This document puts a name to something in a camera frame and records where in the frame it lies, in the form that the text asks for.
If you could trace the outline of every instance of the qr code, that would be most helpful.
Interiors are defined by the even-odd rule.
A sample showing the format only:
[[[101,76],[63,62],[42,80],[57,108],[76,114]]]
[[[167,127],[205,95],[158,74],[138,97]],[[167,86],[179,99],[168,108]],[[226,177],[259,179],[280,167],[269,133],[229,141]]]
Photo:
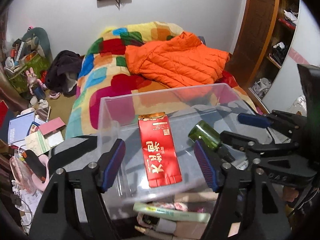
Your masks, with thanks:
[[[169,129],[164,129],[163,130],[163,135],[170,135]]]

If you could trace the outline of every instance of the brown door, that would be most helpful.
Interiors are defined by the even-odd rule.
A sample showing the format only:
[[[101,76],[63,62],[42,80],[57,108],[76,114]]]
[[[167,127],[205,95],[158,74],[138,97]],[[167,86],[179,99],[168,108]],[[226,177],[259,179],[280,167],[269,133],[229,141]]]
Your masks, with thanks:
[[[263,58],[266,52],[278,7],[279,0],[247,0],[236,48],[226,65],[226,70],[234,75],[240,86],[246,87],[260,55],[263,54]]]

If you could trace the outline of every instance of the colorful blanket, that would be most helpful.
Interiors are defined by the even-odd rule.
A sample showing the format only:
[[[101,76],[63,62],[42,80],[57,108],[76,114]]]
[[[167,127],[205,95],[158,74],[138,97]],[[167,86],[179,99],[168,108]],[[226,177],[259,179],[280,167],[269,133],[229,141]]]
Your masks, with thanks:
[[[182,33],[176,24],[151,22],[106,29],[89,48],[82,63],[77,83],[75,101],[66,130],[66,138],[96,133],[99,106],[102,97],[115,97],[166,89],[164,85],[147,80],[139,75],[130,75],[126,60],[126,45],[142,46],[149,41],[166,41]],[[223,72],[219,82],[230,85],[253,109],[255,106],[234,77]],[[132,120],[136,109],[153,113],[149,102],[132,102]]]

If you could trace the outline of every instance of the dark jacket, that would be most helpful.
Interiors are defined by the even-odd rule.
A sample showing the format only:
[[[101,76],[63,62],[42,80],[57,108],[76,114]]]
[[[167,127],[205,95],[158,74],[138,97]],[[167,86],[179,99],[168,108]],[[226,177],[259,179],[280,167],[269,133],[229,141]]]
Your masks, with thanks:
[[[45,85],[50,90],[63,93],[67,96],[76,94],[76,86],[69,92],[66,81],[66,72],[76,73],[81,71],[82,58],[69,50],[61,51],[53,60],[45,77]]]

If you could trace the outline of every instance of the orange jacket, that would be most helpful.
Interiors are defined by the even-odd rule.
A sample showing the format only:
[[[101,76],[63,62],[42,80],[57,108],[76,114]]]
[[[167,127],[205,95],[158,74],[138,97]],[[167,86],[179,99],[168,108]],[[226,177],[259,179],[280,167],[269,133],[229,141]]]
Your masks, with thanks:
[[[188,32],[170,41],[127,46],[125,58],[131,74],[141,74],[169,88],[213,84],[222,77],[229,53],[211,49]]]

